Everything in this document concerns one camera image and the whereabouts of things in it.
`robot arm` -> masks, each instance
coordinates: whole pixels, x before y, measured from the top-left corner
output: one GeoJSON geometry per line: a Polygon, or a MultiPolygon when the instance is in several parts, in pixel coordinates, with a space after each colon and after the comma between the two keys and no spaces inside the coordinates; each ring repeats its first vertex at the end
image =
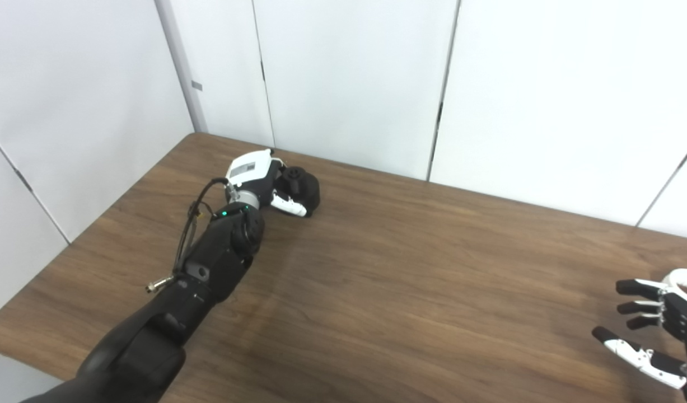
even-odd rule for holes
{"type": "Polygon", "coordinates": [[[310,217],[319,203],[317,179],[287,168],[270,150],[245,154],[226,178],[212,179],[192,204],[171,275],[149,284],[157,293],[95,346],[77,377],[23,403],[155,403],[185,362],[184,344],[208,312],[231,295],[259,251],[271,205],[310,217]],[[185,247],[208,189],[226,187],[227,204],[185,247]]]}
{"type": "Polygon", "coordinates": [[[613,332],[598,326],[592,336],[618,357],[669,387],[678,388],[687,400],[687,269],[676,269],[660,283],[632,279],[617,281],[617,292],[624,296],[641,296],[648,301],[631,301],[617,306],[622,314],[640,313],[627,321],[631,330],[646,326],[661,326],[671,336],[684,342],[686,362],[640,344],[622,339],[613,332]]]}

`panel seam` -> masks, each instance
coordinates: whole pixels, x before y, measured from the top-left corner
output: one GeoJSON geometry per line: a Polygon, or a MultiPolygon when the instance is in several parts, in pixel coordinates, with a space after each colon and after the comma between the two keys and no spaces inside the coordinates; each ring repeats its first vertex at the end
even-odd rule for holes
{"type": "Polygon", "coordinates": [[[51,221],[52,224],[54,225],[54,227],[57,228],[57,232],[59,232],[59,234],[62,236],[62,239],[64,239],[64,241],[67,243],[67,245],[71,245],[72,243],[69,241],[69,239],[67,239],[67,236],[64,234],[64,231],[62,231],[62,228],[59,226],[59,224],[57,224],[57,221],[54,219],[54,217],[52,217],[52,214],[49,212],[49,210],[46,208],[46,206],[44,206],[44,203],[42,203],[41,199],[39,199],[39,197],[37,196],[37,193],[35,193],[35,191],[32,189],[32,186],[30,186],[30,184],[27,182],[27,180],[25,179],[22,172],[19,169],[17,169],[15,164],[12,162],[10,157],[7,155],[5,150],[2,148],[2,146],[0,146],[0,154],[2,154],[2,156],[5,158],[5,161],[7,161],[8,165],[10,165],[10,168],[12,168],[12,170],[18,176],[18,178],[22,182],[23,186],[25,186],[25,188],[29,191],[29,193],[32,195],[32,197],[34,197],[35,201],[37,201],[37,204],[39,204],[39,207],[42,209],[44,214],[46,214],[49,221],[51,221]]]}
{"type": "Polygon", "coordinates": [[[681,159],[681,162],[679,163],[679,165],[676,166],[676,169],[674,169],[674,172],[671,173],[671,176],[669,176],[669,179],[666,180],[666,182],[664,183],[664,186],[662,186],[661,189],[659,190],[659,192],[656,194],[656,196],[652,200],[651,204],[647,207],[646,210],[644,210],[642,217],[640,217],[639,220],[637,221],[637,224],[634,225],[635,227],[641,226],[642,222],[647,217],[647,215],[649,214],[651,209],[655,206],[656,202],[658,202],[659,198],[664,193],[666,188],[674,180],[674,177],[676,176],[676,174],[678,174],[679,170],[682,168],[682,166],[684,166],[684,164],[686,164],[686,160],[687,160],[687,153],[686,153],[686,155],[684,155],[684,158],[681,159]]]}
{"type": "Polygon", "coordinates": [[[438,102],[438,115],[436,117],[435,128],[433,128],[433,142],[431,143],[431,153],[430,158],[428,159],[428,171],[426,172],[426,182],[431,181],[431,172],[433,171],[433,159],[435,158],[436,146],[438,146],[438,131],[440,130],[440,121],[443,117],[443,103],[445,102],[445,93],[448,87],[448,77],[450,76],[450,62],[453,56],[455,33],[456,31],[458,31],[458,16],[460,15],[461,3],[462,0],[456,1],[455,13],[453,15],[453,27],[450,32],[450,40],[448,41],[448,55],[445,64],[445,72],[443,74],[443,85],[440,90],[440,101],[438,102]]]}
{"type": "Polygon", "coordinates": [[[259,46],[259,61],[261,61],[261,78],[264,80],[264,93],[266,94],[266,108],[269,112],[269,126],[271,127],[271,140],[276,148],[276,133],[274,133],[274,118],[271,116],[271,102],[269,102],[269,82],[264,73],[264,56],[261,53],[261,38],[259,37],[259,21],[256,18],[256,5],[251,0],[251,10],[254,11],[254,28],[256,29],[256,44],[259,46]]]}

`metal connector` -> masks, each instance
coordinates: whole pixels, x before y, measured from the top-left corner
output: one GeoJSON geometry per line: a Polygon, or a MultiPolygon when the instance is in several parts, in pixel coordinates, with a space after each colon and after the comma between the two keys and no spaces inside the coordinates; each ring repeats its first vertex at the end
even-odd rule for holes
{"type": "Polygon", "coordinates": [[[146,290],[147,293],[156,293],[172,281],[174,281],[174,275],[170,275],[169,277],[164,277],[157,281],[151,282],[144,288],[144,290],[146,290]]]}

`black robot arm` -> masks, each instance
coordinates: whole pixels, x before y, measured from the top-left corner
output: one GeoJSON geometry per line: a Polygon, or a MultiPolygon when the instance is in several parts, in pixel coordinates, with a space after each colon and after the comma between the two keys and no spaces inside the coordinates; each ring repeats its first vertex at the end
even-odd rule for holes
{"type": "Polygon", "coordinates": [[[274,168],[267,169],[264,177],[255,179],[255,194],[251,181],[233,185],[228,178],[212,179],[189,210],[172,274],[149,284],[148,291],[157,292],[156,296],[102,338],[77,377],[23,403],[159,401],[184,365],[184,344],[211,308],[231,295],[251,266],[264,234],[259,206],[268,205],[277,189],[282,194],[297,193],[298,197],[287,194],[285,201],[301,204],[307,216],[318,206],[314,176],[303,171],[307,176],[300,183],[298,175],[287,179],[290,168],[280,160],[272,164],[274,168]],[[229,203],[213,212],[207,229],[184,247],[203,195],[216,183],[226,185],[229,203]],[[291,192],[291,186],[305,191],[291,192]],[[255,197],[236,197],[243,192],[255,197]]]}

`black fingertip pad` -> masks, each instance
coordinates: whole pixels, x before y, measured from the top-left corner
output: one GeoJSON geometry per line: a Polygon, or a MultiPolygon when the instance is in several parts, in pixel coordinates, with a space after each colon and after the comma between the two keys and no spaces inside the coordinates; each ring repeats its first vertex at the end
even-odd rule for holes
{"type": "Polygon", "coordinates": [[[617,312],[622,315],[628,315],[630,313],[657,313],[659,307],[653,306],[652,304],[640,304],[637,301],[630,301],[628,303],[622,303],[617,305],[617,312]]]}
{"type": "Polygon", "coordinates": [[[635,279],[619,280],[615,289],[622,296],[641,296],[653,301],[659,299],[659,288],[642,284],[635,279]]]}
{"type": "Polygon", "coordinates": [[[649,317],[649,316],[637,316],[637,318],[632,318],[627,321],[627,327],[635,331],[637,329],[642,329],[647,326],[656,326],[659,322],[659,318],[649,317]]]}
{"type": "Polygon", "coordinates": [[[617,334],[614,334],[612,331],[607,329],[607,327],[602,326],[597,326],[594,329],[592,329],[592,336],[594,336],[594,338],[599,340],[601,343],[604,343],[605,341],[609,340],[619,339],[619,336],[617,336],[617,334]]]}

